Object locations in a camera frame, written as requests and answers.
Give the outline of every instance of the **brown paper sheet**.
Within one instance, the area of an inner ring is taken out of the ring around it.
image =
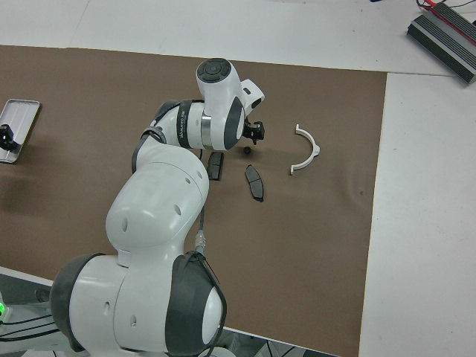
[[[0,103],[42,104],[17,163],[0,166],[0,266],[53,279],[72,257],[115,252],[105,218],[132,151],[165,100],[200,98],[201,60],[8,46],[0,58]],[[357,356],[385,74],[234,64],[266,95],[250,116],[266,139],[242,139],[210,184],[207,256],[228,300],[226,325]],[[291,176],[311,152],[296,123],[321,154]],[[249,164],[263,203],[251,198]]]

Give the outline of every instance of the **black rectangular object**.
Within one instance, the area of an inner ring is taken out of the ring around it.
[[[455,28],[476,40],[476,27],[444,4],[439,3],[434,12],[437,14],[427,11],[413,20],[408,27],[408,35],[465,82],[473,83],[476,80],[476,46]]]

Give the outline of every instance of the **white robotic arm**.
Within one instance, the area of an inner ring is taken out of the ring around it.
[[[206,169],[186,148],[230,149],[242,135],[256,143],[263,125],[246,118],[264,96],[225,59],[203,62],[196,78],[204,100],[165,103],[134,152],[106,219],[118,255],[78,257],[54,281],[53,317],[76,351],[195,355],[221,332],[219,284],[203,255],[184,254],[208,194]]]

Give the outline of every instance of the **white c-shaped bracket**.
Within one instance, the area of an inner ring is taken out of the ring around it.
[[[291,165],[291,175],[293,174],[293,172],[295,170],[302,169],[303,167],[306,167],[307,165],[309,165],[309,163],[312,161],[312,159],[315,156],[319,155],[319,153],[321,152],[321,148],[315,143],[314,138],[312,137],[312,135],[310,135],[306,130],[302,130],[299,127],[299,124],[296,124],[296,134],[297,135],[302,135],[303,137],[307,138],[307,140],[309,140],[311,142],[312,152],[311,152],[311,155],[304,162],[302,162],[300,164],[296,164],[296,165]]]

